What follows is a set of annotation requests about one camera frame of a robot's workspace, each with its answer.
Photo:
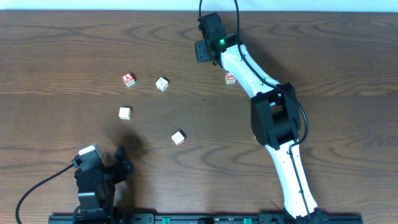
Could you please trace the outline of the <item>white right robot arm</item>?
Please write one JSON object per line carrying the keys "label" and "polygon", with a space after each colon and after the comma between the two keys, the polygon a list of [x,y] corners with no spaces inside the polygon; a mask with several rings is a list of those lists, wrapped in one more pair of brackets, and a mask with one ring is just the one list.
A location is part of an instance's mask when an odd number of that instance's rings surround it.
{"label": "white right robot arm", "polygon": [[232,73],[251,100],[251,127],[271,155],[284,194],[287,213],[310,218],[318,205],[308,187],[300,160],[301,121],[307,116],[289,83],[281,85],[249,55],[236,34],[205,34],[195,44],[199,62],[213,62]]}

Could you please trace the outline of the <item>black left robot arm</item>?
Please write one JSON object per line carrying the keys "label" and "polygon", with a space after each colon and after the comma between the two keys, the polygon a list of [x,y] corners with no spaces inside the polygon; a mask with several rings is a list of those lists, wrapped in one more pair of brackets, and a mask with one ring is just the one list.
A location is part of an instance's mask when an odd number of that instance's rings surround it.
{"label": "black left robot arm", "polygon": [[102,152],[97,144],[86,146],[72,160],[80,202],[81,220],[111,221],[114,219],[115,185],[127,179],[134,167],[123,146],[114,154],[111,166],[102,162]]}

